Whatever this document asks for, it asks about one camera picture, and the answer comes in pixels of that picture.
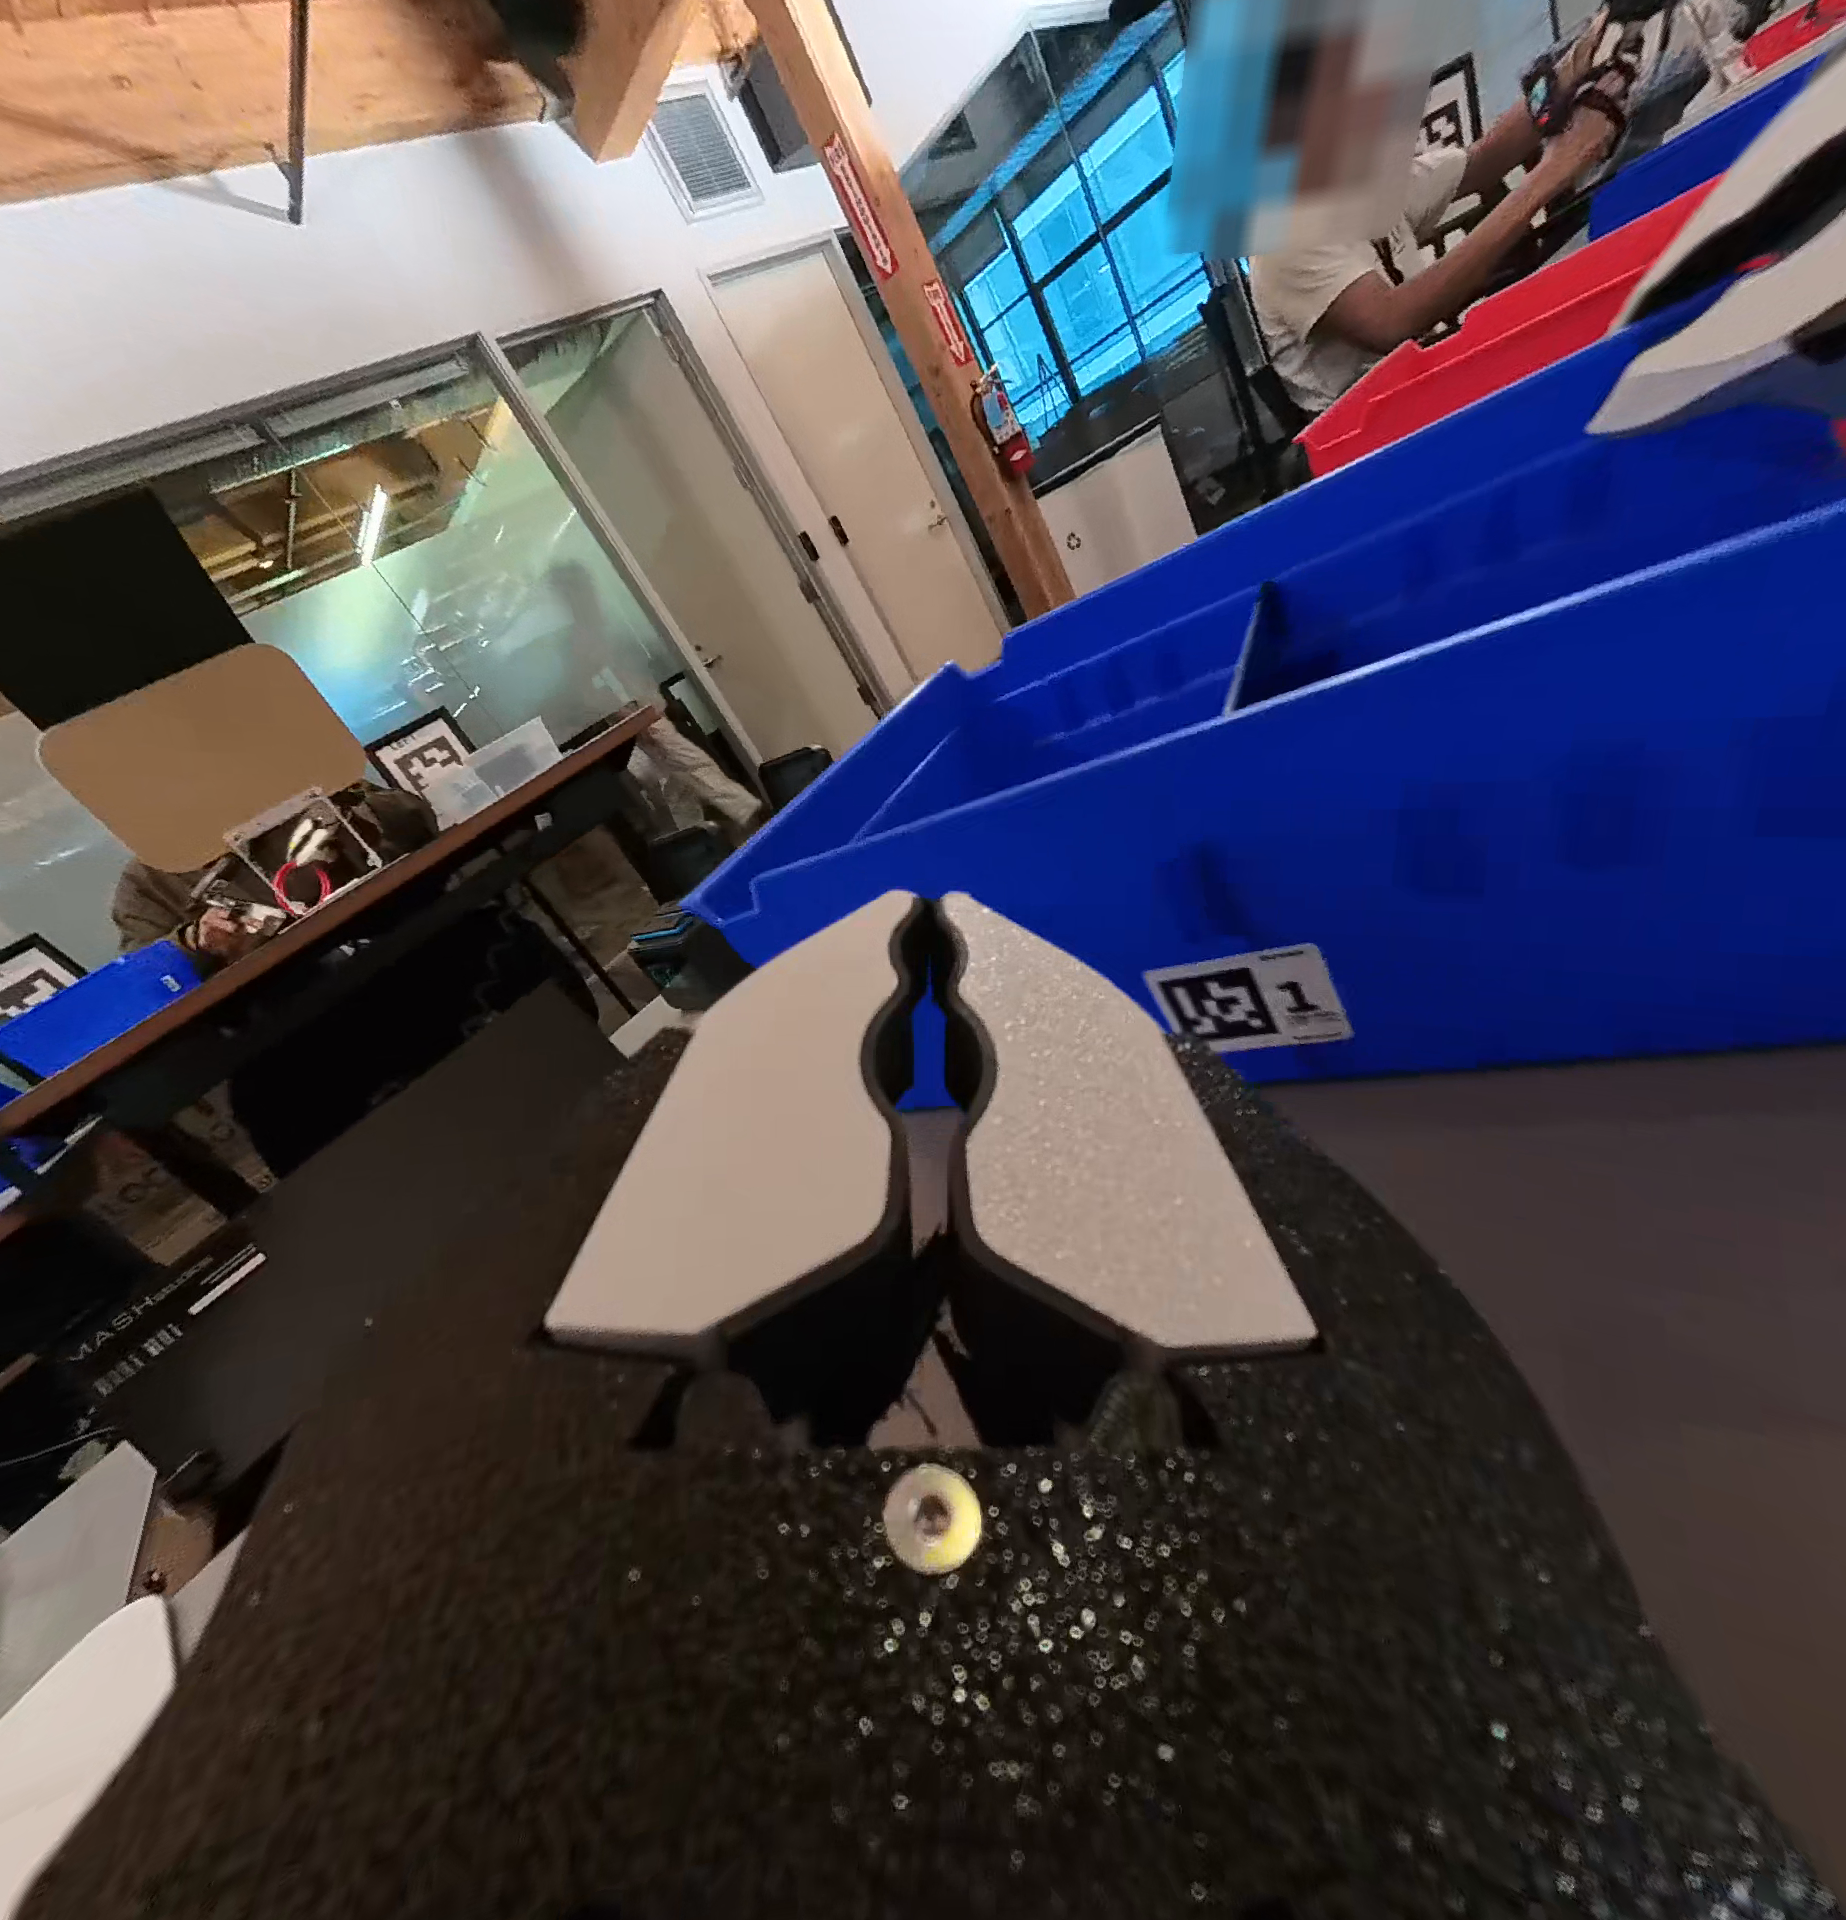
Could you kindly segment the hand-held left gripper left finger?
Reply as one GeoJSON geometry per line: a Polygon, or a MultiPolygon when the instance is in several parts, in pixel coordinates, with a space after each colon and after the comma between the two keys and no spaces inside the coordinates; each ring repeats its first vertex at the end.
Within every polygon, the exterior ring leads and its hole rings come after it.
{"type": "Polygon", "coordinates": [[[860,1448],[923,1349],[909,1139],[923,900],[779,952],[693,1029],[551,1299],[551,1344],[740,1380],[860,1448]]]}

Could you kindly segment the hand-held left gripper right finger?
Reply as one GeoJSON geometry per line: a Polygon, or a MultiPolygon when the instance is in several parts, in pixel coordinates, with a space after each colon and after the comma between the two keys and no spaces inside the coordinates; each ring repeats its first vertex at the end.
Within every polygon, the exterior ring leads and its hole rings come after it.
{"type": "Polygon", "coordinates": [[[1313,1313],[1152,1020],[972,896],[935,918],[965,1417],[988,1448],[1178,1448],[1182,1371],[1312,1357],[1313,1313]]]}

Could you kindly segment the red plastic bin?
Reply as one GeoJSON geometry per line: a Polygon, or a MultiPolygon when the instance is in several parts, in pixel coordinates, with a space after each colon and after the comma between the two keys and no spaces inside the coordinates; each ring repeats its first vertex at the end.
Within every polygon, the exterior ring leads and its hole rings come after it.
{"type": "Polygon", "coordinates": [[[1479,299],[1437,344],[1399,344],[1297,436],[1323,477],[1597,343],[1711,195],[1699,180],[1578,253],[1479,299]]]}

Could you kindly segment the blue plastic bin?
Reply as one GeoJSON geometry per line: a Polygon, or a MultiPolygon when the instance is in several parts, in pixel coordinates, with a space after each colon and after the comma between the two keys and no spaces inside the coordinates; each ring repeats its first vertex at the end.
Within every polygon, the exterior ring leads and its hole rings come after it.
{"type": "Polygon", "coordinates": [[[938,670],[683,906],[761,966],[966,894],[1269,1082],[1846,1044],[1846,451],[1586,430],[1715,299],[938,670]]]}

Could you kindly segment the black flat box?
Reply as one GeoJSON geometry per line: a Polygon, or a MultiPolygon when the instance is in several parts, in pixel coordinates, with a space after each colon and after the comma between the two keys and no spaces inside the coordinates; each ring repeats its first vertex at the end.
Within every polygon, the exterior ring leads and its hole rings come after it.
{"type": "Polygon", "coordinates": [[[236,1222],[87,1313],[49,1357],[50,1375],[159,1476],[236,1483],[481,1205],[525,1195],[626,1065],[558,989],[532,995],[236,1222]]]}

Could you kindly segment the wooden edged background table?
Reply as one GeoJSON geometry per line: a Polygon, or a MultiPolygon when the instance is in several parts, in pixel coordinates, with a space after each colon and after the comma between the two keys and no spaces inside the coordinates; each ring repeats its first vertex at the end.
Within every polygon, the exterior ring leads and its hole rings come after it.
{"type": "MultiPolygon", "coordinates": [[[[67,1151],[98,1133],[147,1139],[249,1058],[339,1005],[434,933],[503,900],[552,852],[626,808],[626,765],[663,717],[658,705],[622,711],[577,752],[503,798],[442,828],[425,848],[212,973],[78,1065],[0,1109],[0,1137],[60,1139],[67,1151]]],[[[5,1173],[40,1191],[46,1170],[20,1161],[5,1173]]]]}

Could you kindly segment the clear plastic container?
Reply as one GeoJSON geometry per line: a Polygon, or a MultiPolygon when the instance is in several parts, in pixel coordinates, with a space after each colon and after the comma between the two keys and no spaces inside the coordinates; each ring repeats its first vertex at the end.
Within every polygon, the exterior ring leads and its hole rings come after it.
{"type": "Polygon", "coordinates": [[[503,732],[466,756],[470,772],[494,796],[503,798],[527,781],[551,772],[564,756],[540,716],[503,732]]]}

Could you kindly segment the clear acrylic stand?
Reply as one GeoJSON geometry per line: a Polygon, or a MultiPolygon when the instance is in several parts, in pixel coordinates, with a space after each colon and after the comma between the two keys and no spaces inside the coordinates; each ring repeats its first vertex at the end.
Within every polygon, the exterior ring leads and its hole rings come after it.
{"type": "Polygon", "coordinates": [[[353,891],[386,858],[321,788],[306,788],[222,838],[222,885],[258,914],[296,922],[353,891]]]}

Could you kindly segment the white recycling cabinet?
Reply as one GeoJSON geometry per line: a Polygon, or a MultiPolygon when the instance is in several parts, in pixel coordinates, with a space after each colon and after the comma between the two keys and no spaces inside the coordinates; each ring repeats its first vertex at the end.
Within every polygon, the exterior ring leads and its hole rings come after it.
{"type": "Polygon", "coordinates": [[[1197,538],[1162,422],[1066,474],[1038,505],[1077,598],[1197,538]]]}

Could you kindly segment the small blue bin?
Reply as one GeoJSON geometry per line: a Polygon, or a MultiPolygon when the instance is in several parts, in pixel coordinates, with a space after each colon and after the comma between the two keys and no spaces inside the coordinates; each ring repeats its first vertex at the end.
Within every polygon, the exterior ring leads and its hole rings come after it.
{"type": "Polygon", "coordinates": [[[120,953],[0,1029],[0,1066],[38,1083],[89,1058],[204,983],[172,940],[120,953]]]}

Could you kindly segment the red fire extinguisher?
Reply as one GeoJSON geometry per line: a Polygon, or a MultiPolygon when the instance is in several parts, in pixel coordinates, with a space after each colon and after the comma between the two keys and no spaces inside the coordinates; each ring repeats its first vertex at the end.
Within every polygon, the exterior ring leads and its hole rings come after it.
{"type": "Polygon", "coordinates": [[[1026,477],[1033,466],[1033,445],[1026,435],[1000,373],[988,367],[979,373],[969,393],[971,420],[981,435],[985,451],[1005,477],[1026,477]]]}

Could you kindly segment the white door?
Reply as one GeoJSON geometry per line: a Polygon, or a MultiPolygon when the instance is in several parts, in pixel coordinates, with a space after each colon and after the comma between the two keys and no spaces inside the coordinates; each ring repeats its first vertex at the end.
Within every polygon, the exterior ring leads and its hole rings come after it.
{"type": "Polygon", "coordinates": [[[1005,609],[839,238],[707,285],[909,684],[993,663],[1005,609]]]}

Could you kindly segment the wooden beam red signs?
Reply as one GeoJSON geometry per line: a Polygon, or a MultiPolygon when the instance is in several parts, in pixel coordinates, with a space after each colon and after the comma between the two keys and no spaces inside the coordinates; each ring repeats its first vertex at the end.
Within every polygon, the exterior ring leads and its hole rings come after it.
{"type": "Polygon", "coordinates": [[[880,287],[888,315],[1023,613],[1038,616],[1067,605],[1071,585],[1029,476],[1005,477],[971,420],[969,393],[988,367],[957,316],[830,7],[753,2],[747,11],[858,251],[880,287]]]}

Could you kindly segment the black dome fixture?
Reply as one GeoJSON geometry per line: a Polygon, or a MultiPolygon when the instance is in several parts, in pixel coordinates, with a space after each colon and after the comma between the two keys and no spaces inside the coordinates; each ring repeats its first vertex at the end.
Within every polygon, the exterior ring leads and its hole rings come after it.
{"type": "Polygon", "coordinates": [[[570,60],[584,29],[582,2],[487,2],[503,57],[551,91],[570,90],[570,60]]]}

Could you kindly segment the white wall vent grille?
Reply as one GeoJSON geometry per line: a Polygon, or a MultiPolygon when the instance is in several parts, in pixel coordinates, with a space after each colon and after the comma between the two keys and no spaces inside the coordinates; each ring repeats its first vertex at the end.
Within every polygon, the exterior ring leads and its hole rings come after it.
{"type": "Polygon", "coordinates": [[[652,111],[645,145],[683,221],[761,203],[761,187],[704,88],[666,91],[652,111]]]}

